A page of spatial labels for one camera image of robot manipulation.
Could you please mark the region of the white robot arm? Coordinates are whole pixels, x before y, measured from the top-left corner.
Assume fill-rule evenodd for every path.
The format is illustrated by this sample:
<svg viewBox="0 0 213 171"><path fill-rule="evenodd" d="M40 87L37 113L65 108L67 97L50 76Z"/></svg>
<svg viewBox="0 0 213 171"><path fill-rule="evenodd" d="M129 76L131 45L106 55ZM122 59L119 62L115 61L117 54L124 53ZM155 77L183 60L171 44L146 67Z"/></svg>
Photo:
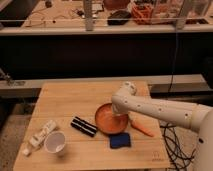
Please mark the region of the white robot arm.
<svg viewBox="0 0 213 171"><path fill-rule="evenodd" d="M213 171L213 107L197 103L136 96L136 87L124 82L111 97L114 114L144 114L198 134L193 171Z"/></svg>

